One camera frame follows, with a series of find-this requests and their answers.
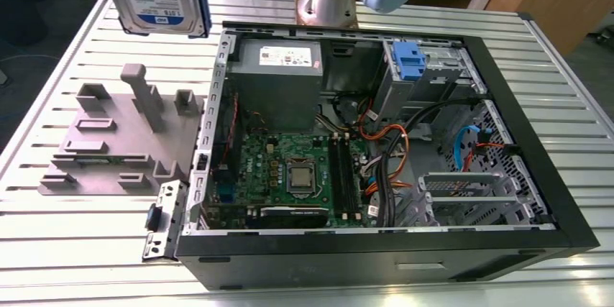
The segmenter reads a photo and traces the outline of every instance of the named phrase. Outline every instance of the slotted table surface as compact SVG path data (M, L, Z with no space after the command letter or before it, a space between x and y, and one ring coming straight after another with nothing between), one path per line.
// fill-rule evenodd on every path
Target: slotted table surface
M130 92L124 63L143 63L160 94L207 95L222 21L295 22L294 0L210 0L208 39L127 35L111 0L99 0L0 156L0 301L182 306L611 306L614 305L613 123L535 24L517 14L404 6L362 28L475 35L510 84L602 246L489 283L208 293L178 264L140 261L155 197L41 196L51 155L73 121L83 83Z

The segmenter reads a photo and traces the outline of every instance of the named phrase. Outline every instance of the ram slot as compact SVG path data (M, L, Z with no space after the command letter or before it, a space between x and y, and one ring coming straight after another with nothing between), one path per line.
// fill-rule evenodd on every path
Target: ram slot
M344 214L344 217L347 217L347 214L358 212L352 155L350 154L348 140L331 139L328 141L328 161L335 215L343 216Z
M343 197L344 212L355 214L358 210L356 189L354 187L354 166L352 155L350 154L350 140L342 139L339 144L339 164L342 166L343 177Z
M343 178L339 164L339 140L332 138L328 141L328 162L332 184L332 207L335 208L335 215L340 215L343 213Z

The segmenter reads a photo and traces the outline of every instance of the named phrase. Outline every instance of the black cable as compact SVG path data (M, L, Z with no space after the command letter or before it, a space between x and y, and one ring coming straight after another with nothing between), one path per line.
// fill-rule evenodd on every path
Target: black cable
M344 127L347 127L348 129L351 129L355 133L358 133L356 130L355 130L355 128L356 128L360 124L358 124L356 122L352 124L351 122L347 121L346 118L343 118L343 113L342 113L342 111L339 110L340 99L342 99L342 97L347 97L347 96L363 96L363 95L366 95L366 94L367 94L367 93L360 92L360 91L346 91L346 92L339 92L339 93L336 93L335 97L334 97L332 100L331 100L332 112L335 113L336 118L339 119L342 125L343 125Z
M7 79L5 79L4 83L0 84L0 89L8 88L8 86L11 86L11 84L12 84L12 78L8 77L7 75L5 75L5 77L7 77Z
M428 107L424 107L418 111L416 114L407 120L407 122L403 125L403 128L407 132L407 135L411 131L411 129L415 127L415 125L435 111L438 111L441 108L445 106L450 106L453 104L466 104L466 105L473 105L478 104L485 98L454 98L442 102L438 102L437 104L430 105ZM382 158L380 161L376 164L376 185L378 185L378 190L379 190L379 196L380 196L380 215L378 214L378 219L376 219L376 225L383 224L383 226L394 226L394 213L395 213L395 204L394 204L394 189L391 185L391 181L387 177L387 161L390 159L394 147L396 146L396 143L400 140L402 132L396 134L391 142L387 144L386 149L382 152Z

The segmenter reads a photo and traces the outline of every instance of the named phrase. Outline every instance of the floor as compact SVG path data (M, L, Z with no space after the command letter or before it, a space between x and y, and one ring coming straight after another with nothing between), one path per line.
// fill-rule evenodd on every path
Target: floor
M28 47L15 47L0 40L0 69L12 83L0 87L0 151L39 94L67 46L73 39L96 0L45 0L37 3L49 33ZM15 55L47 57L5 58ZM597 101L614 118L614 49L602 47L587 37L567 61Z

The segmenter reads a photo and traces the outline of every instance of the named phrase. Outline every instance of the red wire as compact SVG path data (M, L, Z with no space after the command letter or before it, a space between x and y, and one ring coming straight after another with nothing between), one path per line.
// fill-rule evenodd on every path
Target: red wire
M227 156L228 156L228 151L231 150L231 141L234 140L234 128L235 124L238 123L238 114L239 114L239 94L234 94L234 114L232 114L232 124L230 125L230 132L228 132L228 138L227 138L227 146L223 149L223 157L222 157L222 163L226 162Z
M402 183L399 181L394 181L392 182L392 187L411 187L412 185L410 183ZM364 190L364 195L366 196L370 196L371 194L374 194L376 191L379 190L379 188L376 186L374 187L368 187L366 190Z
M392 129L398 129L400 131L400 133L403 134L403 139L404 139L404 155L403 155L403 158L399 162L399 166L396 168L396 170L394 171L392 174L388 175L388 178L392 180L398 177L398 175L400 174L400 171L403 170L403 167L404 167L404 163L407 162L407 154L410 152L410 139L408 139L408 135L407 135L407 132L404 131L404 128L402 125L399 124L391 124L391 125L387 125L376 134L367 134L364 132L364 128L363 128L363 120L364 120L364 116L367 115L367 112L371 110L371 107L374 106L374 100L370 99L368 101L368 105L367 105L367 109L364 110L363 114L360 115L360 117L358 118L358 128L359 128L359 131L360 131L360 135L364 137L364 139L368 139L368 140L376 140L379 138L382 138ZM367 188L366 192L371 191L371 193L374 191L376 191L376 184L372 183L370 185L370 187Z
M503 144L497 144L497 143L479 143L475 145L477 147L505 147ZM467 157L465 158L465 162L462 163L462 171L467 172L469 171L469 164L471 163L473 160L473 149L469 152Z

